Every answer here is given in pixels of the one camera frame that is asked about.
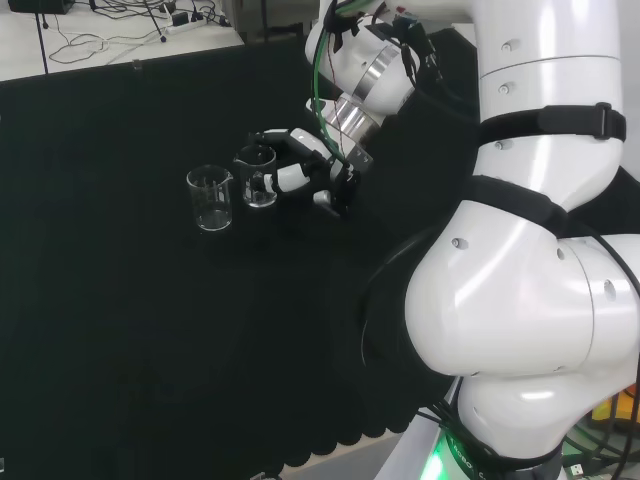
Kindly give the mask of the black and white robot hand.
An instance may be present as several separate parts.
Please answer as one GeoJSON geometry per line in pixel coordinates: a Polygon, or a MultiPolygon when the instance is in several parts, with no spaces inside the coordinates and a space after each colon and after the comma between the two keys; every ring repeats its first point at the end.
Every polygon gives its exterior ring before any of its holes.
{"type": "Polygon", "coordinates": [[[349,216],[363,174],[373,165],[371,155],[351,138],[341,158],[301,128],[269,129],[250,134],[248,140],[251,146],[269,147],[277,158],[291,161],[263,174],[254,183],[260,190],[287,195],[307,189],[315,205],[343,219],[349,216]]]}

